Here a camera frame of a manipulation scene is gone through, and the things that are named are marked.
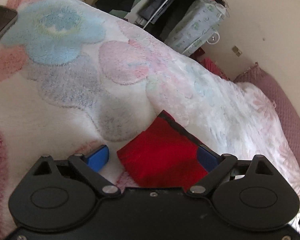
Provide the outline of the red shirt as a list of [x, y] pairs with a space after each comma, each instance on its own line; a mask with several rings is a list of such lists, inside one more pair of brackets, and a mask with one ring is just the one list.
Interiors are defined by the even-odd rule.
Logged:
[[140, 187], [188, 190], [208, 174], [197, 159], [201, 144], [162, 111], [149, 128], [118, 150], [117, 156]]

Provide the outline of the white clothes rack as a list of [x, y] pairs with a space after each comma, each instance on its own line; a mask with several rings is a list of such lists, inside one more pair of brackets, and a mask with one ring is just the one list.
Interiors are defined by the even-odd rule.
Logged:
[[147, 28], [150, 23], [154, 23], [159, 16], [166, 10], [166, 4], [171, 4], [173, 0], [153, 0], [145, 9], [139, 12], [139, 15], [147, 20], [143, 25], [143, 30]]

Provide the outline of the floral fleece blanket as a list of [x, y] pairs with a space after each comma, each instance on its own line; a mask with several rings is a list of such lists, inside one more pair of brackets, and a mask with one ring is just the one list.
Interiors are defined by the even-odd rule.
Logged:
[[136, 25], [78, 0], [0, 0], [18, 18], [0, 39], [0, 239], [8, 199], [36, 160], [102, 144], [102, 174], [137, 184], [117, 151], [168, 112], [211, 150], [265, 155], [300, 195], [300, 167], [273, 103], [226, 81]]

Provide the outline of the mauve quilted bedspread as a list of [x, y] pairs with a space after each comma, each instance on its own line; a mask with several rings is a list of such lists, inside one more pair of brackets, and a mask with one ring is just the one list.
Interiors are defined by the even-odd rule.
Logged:
[[204, 142], [241, 159], [263, 154], [290, 183], [300, 184], [300, 118], [274, 78], [257, 64], [236, 83], [200, 65], [193, 75]]

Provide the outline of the small white fan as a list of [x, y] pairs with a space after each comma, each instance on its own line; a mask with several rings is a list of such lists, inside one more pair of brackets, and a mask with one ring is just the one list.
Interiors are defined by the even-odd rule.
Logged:
[[208, 38], [207, 43], [210, 45], [217, 44], [220, 41], [219, 32], [215, 31], [210, 38]]

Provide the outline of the light blue patterned storage bag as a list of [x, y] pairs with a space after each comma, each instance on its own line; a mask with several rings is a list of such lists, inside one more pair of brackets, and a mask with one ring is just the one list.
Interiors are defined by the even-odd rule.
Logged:
[[228, 16], [226, 7], [216, 1], [196, 0], [164, 43], [176, 52], [190, 56], [213, 35], [217, 35], [213, 42], [219, 41], [217, 28], [226, 16]]

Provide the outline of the wall socket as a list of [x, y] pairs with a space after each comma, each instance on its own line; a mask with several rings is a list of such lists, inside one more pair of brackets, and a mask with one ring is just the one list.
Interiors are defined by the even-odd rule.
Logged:
[[236, 54], [237, 57], [240, 57], [242, 55], [242, 51], [237, 46], [233, 46], [232, 51]]

